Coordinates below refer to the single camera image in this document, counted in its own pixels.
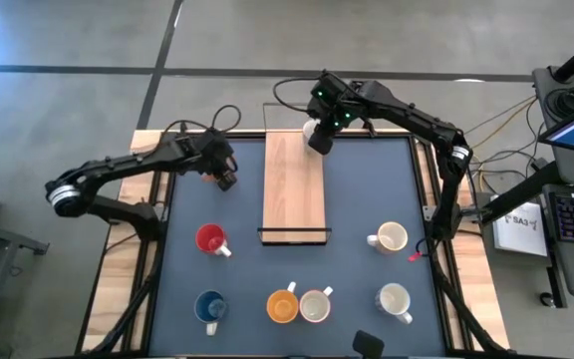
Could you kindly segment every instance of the gray floor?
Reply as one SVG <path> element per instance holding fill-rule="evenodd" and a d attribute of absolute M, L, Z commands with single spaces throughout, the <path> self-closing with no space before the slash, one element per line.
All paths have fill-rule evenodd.
<path fill-rule="evenodd" d="M 0 0 L 0 65 L 153 67 L 172 4 Z M 574 0 L 185 0 L 166 66 L 526 75 L 573 52 Z M 52 243 L 46 257 L 19 258 L 24 273 L 9 281 L 0 301 L 2 357 L 11 349 L 13 358 L 74 350 L 108 227 L 92 217 L 56 217 L 43 184 L 85 160 L 124 153 L 149 80 L 0 73 L 0 225 Z M 241 107 L 240 128 L 299 126 L 302 117 L 275 106 L 275 81 L 163 77 L 147 127 L 179 118 L 206 123 L 227 103 Z M 385 84 L 465 130 L 532 95 L 526 83 Z M 307 84 L 281 89 L 293 102 L 307 101 L 307 92 Z M 537 107 L 531 117 L 538 127 Z M 469 142 L 496 126 L 472 133 Z M 531 140 L 519 117 L 476 153 L 486 158 Z M 538 154 L 552 158 L 546 146 Z M 515 156 L 488 168 L 524 166 Z M 519 177 L 489 181 L 506 190 Z M 117 191 L 112 183 L 103 193 Z M 574 298 L 569 309 L 540 307 L 535 293 L 546 289 L 543 269 L 490 264 L 511 346 L 574 357 Z"/>

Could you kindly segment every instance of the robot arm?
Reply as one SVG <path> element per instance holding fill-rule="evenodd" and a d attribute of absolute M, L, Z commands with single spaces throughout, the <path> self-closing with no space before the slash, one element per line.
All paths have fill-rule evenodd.
<path fill-rule="evenodd" d="M 377 81 L 345 84 L 334 74 L 323 72 L 311 94 L 307 114 L 320 119 L 320 124 L 311 136 L 309 146 L 322 155 L 331 149 L 333 137 L 358 118 L 366 122 L 369 119 L 387 120 L 434 145 L 443 185 L 438 207 L 430 221 L 429 237 L 437 241 L 452 239 L 461 220 L 457 190 L 473 156 L 462 131 L 416 109 L 414 104 L 398 100 Z"/>
<path fill-rule="evenodd" d="M 184 134 L 161 140 L 148 153 L 89 161 L 46 183 L 46 199 L 59 216 L 77 217 L 88 212 L 97 192 L 111 180 L 150 171 L 188 171 L 214 177 L 222 190 L 236 183 L 234 150 L 225 135 L 214 128 L 197 138 Z"/>

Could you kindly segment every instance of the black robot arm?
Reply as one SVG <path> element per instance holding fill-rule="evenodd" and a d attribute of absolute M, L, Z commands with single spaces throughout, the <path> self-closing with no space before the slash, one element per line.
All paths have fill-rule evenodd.
<path fill-rule="evenodd" d="M 196 138 L 178 135 L 162 140 L 147 153 L 106 157 L 69 170 L 46 183 L 46 199 L 59 216 L 81 216 L 89 212 L 105 183 L 150 171 L 207 174 L 222 190 L 228 190 L 236 183 L 237 168 L 232 155 L 227 138 L 214 128 Z"/>
<path fill-rule="evenodd" d="M 492 340 L 450 285 L 434 250 L 441 241 L 453 239 L 462 218 L 457 193 L 473 156 L 462 131 L 416 109 L 414 104 L 398 100 L 387 87 L 377 81 L 346 84 L 328 72 L 323 72 L 317 80 L 305 112 L 311 118 L 320 120 L 309 139 L 309 146 L 318 153 L 327 154 L 331 150 L 334 136 L 359 118 L 370 127 L 372 133 L 370 119 L 384 119 L 433 144 L 439 177 L 442 179 L 441 196 L 428 222 L 426 238 L 429 257 L 433 261 L 434 280 L 450 299 L 480 346 L 485 351 L 507 353 Z"/>

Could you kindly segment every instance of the cup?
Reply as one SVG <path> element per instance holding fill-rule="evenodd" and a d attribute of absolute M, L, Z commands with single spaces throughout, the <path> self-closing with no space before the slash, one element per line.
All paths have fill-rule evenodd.
<path fill-rule="evenodd" d="M 334 291 L 331 287 L 325 290 L 310 290 L 300 297 L 300 314 L 311 323 L 320 323 L 327 319 L 331 312 L 329 295 Z"/>
<path fill-rule="evenodd" d="M 407 231 L 396 222 L 385 222 L 378 228 L 377 234 L 367 237 L 367 243 L 375 247 L 380 253 L 391 254 L 401 250 L 407 245 Z"/>
<path fill-rule="evenodd" d="M 267 299 L 267 314 L 276 323 L 286 324 L 298 315 L 298 298 L 294 294 L 296 282 L 289 283 L 287 290 L 273 292 Z"/>
<path fill-rule="evenodd" d="M 385 285 L 376 294 L 376 306 L 385 313 L 394 315 L 405 324 L 411 324 L 414 320 L 408 312 L 410 305 L 409 293 L 397 283 Z"/>
<path fill-rule="evenodd" d="M 226 257 L 231 255 L 227 248 L 227 233 L 218 224 L 202 225 L 196 233 L 196 246 L 205 253 Z"/>
<path fill-rule="evenodd" d="M 223 317 L 226 309 L 225 299 L 215 290 L 200 293 L 194 302 L 194 314 L 198 320 L 207 324 L 205 332 L 209 336 L 216 334 L 218 320 Z"/>
<path fill-rule="evenodd" d="M 309 138 L 314 134 L 316 126 L 320 124 L 320 120 L 309 119 L 305 125 L 303 125 L 303 137 L 305 138 L 305 144 L 309 141 Z"/>

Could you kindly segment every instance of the beige mug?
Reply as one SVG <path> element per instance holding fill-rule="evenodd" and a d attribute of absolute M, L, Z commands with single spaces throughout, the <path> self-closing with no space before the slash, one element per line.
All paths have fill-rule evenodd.
<path fill-rule="evenodd" d="M 405 228 L 393 221 L 383 223 L 378 228 L 378 233 L 367 237 L 367 243 L 383 254 L 391 254 L 401 250 L 407 245 L 408 240 Z"/>

